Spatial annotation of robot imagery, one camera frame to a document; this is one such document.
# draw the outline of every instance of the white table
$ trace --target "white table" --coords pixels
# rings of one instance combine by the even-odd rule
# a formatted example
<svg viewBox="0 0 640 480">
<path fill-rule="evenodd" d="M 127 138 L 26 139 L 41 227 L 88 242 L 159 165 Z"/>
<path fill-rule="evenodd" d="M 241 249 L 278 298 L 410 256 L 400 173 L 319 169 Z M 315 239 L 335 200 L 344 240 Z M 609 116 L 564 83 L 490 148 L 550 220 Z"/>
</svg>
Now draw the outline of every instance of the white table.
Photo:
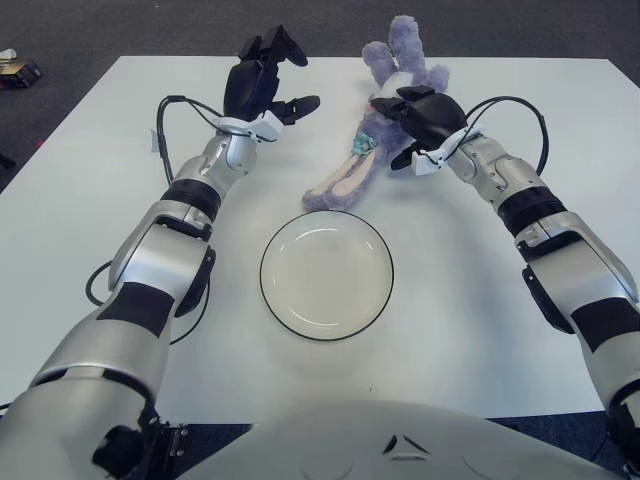
<svg viewBox="0 0 640 480">
<path fill-rule="evenodd" d="M 544 113 L 544 178 L 640 278 L 640 91 L 606 60 L 443 58 L 464 108 L 519 95 Z M 165 189 L 150 129 L 161 97 L 222 104 L 233 58 L 123 57 L 0 196 L 0 401 L 10 401 L 91 309 L 84 282 Z M 372 89 L 359 59 L 283 66 L 280 99 L 320 109 L 260 148 L 214 224 L 212 302 L 171 349 L 158 408 L 180 422 L 259 422 L 343 398 L 424 402 L 485 417 L 600 409 L 573 336 L 551 328 L 521 280 L 521 258 L 491 208 L 451 171 L 385 173 L 352 213 L 389 245 L 396 280 L 381 317 L 336 343 L 285 330 L 259 293 L 261 254 L 301 213 L 300 196 L 346 159 Z M 486 115 L 487 132 L 536 162 L 540 134 L 522 107 Z M 171 106 L 177 170 L 209 127 Z M 194 317 L 179 319 L 178 334 Z"/>
</svg>

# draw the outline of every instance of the black triangle logo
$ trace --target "black triangle logo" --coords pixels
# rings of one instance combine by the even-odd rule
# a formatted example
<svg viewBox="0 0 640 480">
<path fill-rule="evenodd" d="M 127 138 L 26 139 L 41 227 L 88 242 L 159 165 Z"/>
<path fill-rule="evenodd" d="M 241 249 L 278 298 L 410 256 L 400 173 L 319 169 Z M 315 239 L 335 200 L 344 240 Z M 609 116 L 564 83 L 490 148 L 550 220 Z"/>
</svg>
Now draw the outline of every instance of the black triangle logo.
<svg viewBox="0 0 640 480">
<path fill-rule="evenodd" d="M 431 457 L 429 450 L 406 435 L 393 435 L 382 454 L 391 461 L 425 462 Z"/>
</svg>

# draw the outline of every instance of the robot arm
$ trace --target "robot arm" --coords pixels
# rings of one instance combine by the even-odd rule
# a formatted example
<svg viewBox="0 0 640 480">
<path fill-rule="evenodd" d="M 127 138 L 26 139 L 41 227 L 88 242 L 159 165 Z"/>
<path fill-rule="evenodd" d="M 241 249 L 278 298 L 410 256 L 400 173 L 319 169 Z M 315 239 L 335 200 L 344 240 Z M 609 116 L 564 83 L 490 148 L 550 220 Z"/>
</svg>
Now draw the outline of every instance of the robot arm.
<svg viewBox="0 0 640 480">
<path fill-rule="evenodd" d="M 241 55 L 232 69 L 225 95 L 229 116 L 216 121 L 218 134 L 184 164 L 118 250 L 110 297 L 67 334 L 3 417 L 3 478 L 121 478 L 151 446 L 171 321 L 193 310 L 205 291 L 215 262 L 208 241 L 218 209 L 235 181 L 253 169 L 256 145 L 275 141 L 283 124 L 319 104 L 318 97 L 306 97 L 268 110 L 282 52 L 306 64 L 284 28 L 274 32 L 254 41 L 262 45 L 259 58 Z M 255 78 L 247 79 L 246 71 Z M 300 103 L 304 108 L 296 108 Z"/>
<path fill-rule="evenodd" d="M 416 174 L 448 164 L 495 210 L 527 263 L 522 275 L 545 318 L 578 337 L 609 415 L 609 433 L 640 472 L 640 310 L 629 270 L 525 161 L 467 126 L 453 99 L 424 87 L 372 105 L 416 142 L 392 164 Z"/>
</svg>

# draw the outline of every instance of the plush bunny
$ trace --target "plush bunny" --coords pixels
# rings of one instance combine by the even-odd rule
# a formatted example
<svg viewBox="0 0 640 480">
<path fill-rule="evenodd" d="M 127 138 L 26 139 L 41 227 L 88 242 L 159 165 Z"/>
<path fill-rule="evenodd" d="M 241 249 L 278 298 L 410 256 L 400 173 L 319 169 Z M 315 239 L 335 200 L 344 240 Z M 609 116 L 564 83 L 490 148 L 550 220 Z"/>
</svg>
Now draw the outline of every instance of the plush bunny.
<svg viewBox="0 0 640 480">
<path fill-rule="evenodd" d="M 371 68 L 373 79 L 380 87 L 371 98 L 397 96 L 396 89 L 406 86 L 426 85 L 437 92 L 447 89 L 447 68 L 436 65 L 428 70 L 425 66 L 418 24 L 413 17 L 395 17 L 389 28 L 389 45 L 383 42 L 365 45 L 362 59 Z M 398 122 L 385 119 L 368 105 L 353 139 L 351 157 L 304 194 L 304 207 L 307 210 L 348 210 L 362 196 L 376 173 L 387 167 L 412 141 Z"/>
</svg>

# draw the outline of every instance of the white plate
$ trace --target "white plate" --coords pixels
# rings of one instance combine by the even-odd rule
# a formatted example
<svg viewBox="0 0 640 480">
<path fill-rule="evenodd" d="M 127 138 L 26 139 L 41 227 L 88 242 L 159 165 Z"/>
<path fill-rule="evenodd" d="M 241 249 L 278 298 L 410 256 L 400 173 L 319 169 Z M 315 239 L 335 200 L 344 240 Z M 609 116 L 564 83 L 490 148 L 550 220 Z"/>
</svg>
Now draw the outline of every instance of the white plate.
<svg viewBox="0 0 640 480">
<path fill-rule="evenodd" d="M 338 340 L 380 315 L 391 295 L 393 262 L 368 223 L 343 212 L 313 212 L 276 232 L 262 257 L 260 285 L 285 327 Z"/>
</svg>

